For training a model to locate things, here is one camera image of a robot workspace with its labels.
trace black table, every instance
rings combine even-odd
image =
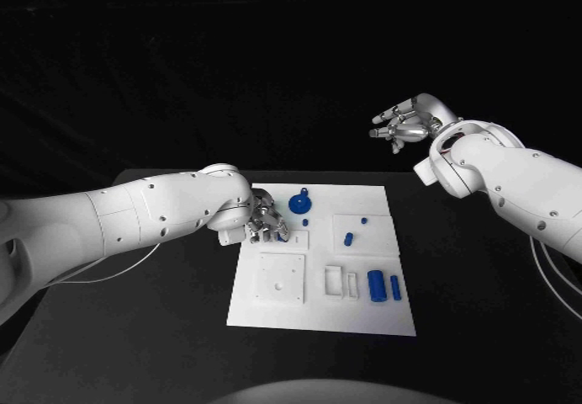
[[[115,183],[181,170],[128,170]],[[417,337],[227,327],[239,245],[203,228],[126,274],[53,286],[0,372],[0,402],[207,402],[334,378],[461,402],[582,400],[582,324],[540,278],[528,238],[484,194],[412,173],[242,172],[258,183],[384,185]],[[82,277],[125,268],[148,249]]]

